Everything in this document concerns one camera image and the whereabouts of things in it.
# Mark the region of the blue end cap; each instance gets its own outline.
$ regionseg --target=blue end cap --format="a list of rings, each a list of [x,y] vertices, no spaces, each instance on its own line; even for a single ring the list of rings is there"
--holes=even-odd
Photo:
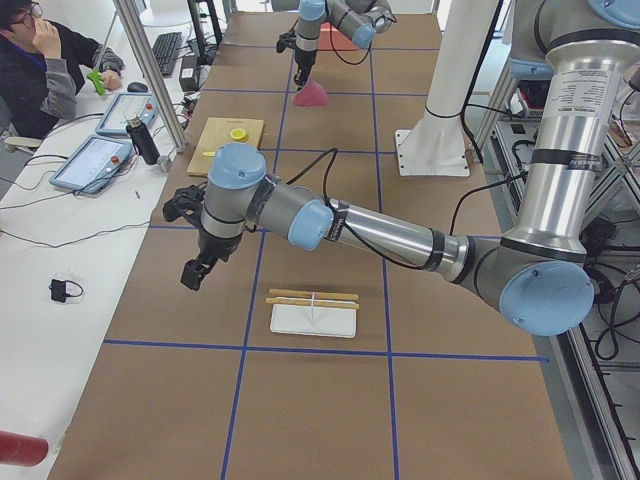
[[[509,70],[516,80],[550,80],[553,77],[553,69],[544,62],[525,62],[510,58]]]
[[[314,250],[329,231],[333,213],[318,199],[307,202],[296,214],[289,228],[291,245]]]
[[[539,263],[509,281],[500,295],[500,312],[534,335],[558,335],[587,316],[593,291],[579,266],[559,260]]]
[[[325,0],[300,0],[298,15],[307,22],[315,22],[324,15]]]
[[[588,0],[589,5],[606,21],[629,30],[640,30],[638,0]]]
[[[361,25],[353,34],[351,41],[358,48],[369,48],[369,44],[373,41],[373,37],[376,36],[376,29],[369,23]]]
[[[267,173],[267,163],[255,147],[246,143],[227,143],[216,151],[209,170],[209,181],[230,190],[248,188]]]

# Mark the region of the black mouse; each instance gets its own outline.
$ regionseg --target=black mouse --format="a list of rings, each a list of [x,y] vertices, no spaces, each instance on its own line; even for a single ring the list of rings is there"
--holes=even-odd
[[[149,87],[147,87],[144,83],[140,82],[131,82],[127,86],[127,92],[141,92],[145,93],[149,91]]]

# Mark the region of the robotic arm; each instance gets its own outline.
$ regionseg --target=robotic arm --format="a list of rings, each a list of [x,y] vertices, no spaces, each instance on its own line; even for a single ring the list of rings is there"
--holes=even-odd
[[[356,46],[367,48],[376,33],[387,31],[396,21],[386,0],[300,0],[298,11],[296,24],[276,44],[278,53],[287,48],[295,51],[298,87],[309,79],[323,23],[331,23]]]
[[[178,190],[165,204],[168,221],[182,215],[200,231],[200,254],[185,266],[182,283],[197,290],[233,253],[249,221],[307,250],[338,241],[439,272],[535,335],[577,325],[594,293],[578,235],[622,72],[640,59],[640,4],[628,4],[620,25],[611,11],[603,16],[599,0],[520,0],[516,8],[536,2],[541,12],[552,9],[546,15],[561,28],[536,27],[542,13],[515,27],[530,26],[539,37],[554,76],[516,226],[500,241],[445,235],[288,186],[266,172],[255,148],[232,143],[218,149],[206,191]],[[570,28],[562,13],[572,18]],[[534,49],[543,55],[540,45],[533,43],[532,56]]]

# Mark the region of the black bottle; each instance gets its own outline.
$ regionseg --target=black bottle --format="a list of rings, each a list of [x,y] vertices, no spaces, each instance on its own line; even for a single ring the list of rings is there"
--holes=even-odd
[[[160,152],[151,138],[147,125],[140,118],[134,117],[131,120],[127,119],[126,130],[144,161],[149,165],[158,163]]]

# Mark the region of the yellow knob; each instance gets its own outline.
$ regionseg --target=yellow knob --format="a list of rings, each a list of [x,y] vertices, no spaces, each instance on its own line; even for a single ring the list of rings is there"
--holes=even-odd
[[[244,142],[248,137],[247,131],[244,128],[234,128],[229,132],[229,136],[234,142]]]

